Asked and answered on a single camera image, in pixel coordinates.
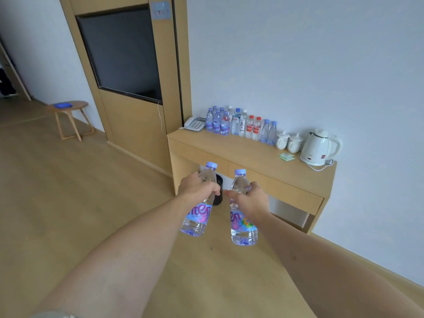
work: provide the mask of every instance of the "blue bottle cap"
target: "blue bottle cap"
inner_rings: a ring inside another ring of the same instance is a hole
[[[236,175],[240,175],[240,174],[246,174],[246,170],[236,170],[235,171]]]
[[[214,162],[207,162],[206,166],[212,167],[214,170],[216,170],[216,168],[218,167],[218,164]]]

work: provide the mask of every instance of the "white ceramic cup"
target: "white ceramic cup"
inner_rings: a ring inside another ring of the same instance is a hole
[[[287,150],[292,154],[299,152],[302,142],[303,138],[300,137],[298,133],[296,134],[296,136],[290,136]]]
[[[287,146],[287,142],[289,141],[290,135],[286,133],[286,131],[277,133],[277,141],[275,142],[275,147],[279,150],[283,150]]]

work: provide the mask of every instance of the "white telephone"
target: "white telephone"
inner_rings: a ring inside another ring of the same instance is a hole
[[[187,122],[184,123],[183,128],[190,131],[201,131],[203,128],[205,128],[205,124],[206,119],[193,116],[187,119]]]

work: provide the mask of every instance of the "black trash can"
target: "black trash can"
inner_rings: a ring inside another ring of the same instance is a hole
[[[221,187],[221,189],[220,189],[221,194],[219,196],[218,195],[215,196],[215,199],[213,200],[213,206],[220,205],[221,202],[222,202],[222,183],[224,182],[224,180],[218,174],[216,175],[216,182]]]

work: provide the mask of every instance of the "white kettle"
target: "white kettle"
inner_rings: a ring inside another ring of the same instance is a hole
[[[336,150],[333,154],[330,154],[334,143],[337,144]],[[308,165],[322,166],[326,160],[332,159],[339,154],[342,147],[343,143],[339,138],[329,135],[323,129],[315,129],[315,132],[310,133],[306,140],[299,159]]]

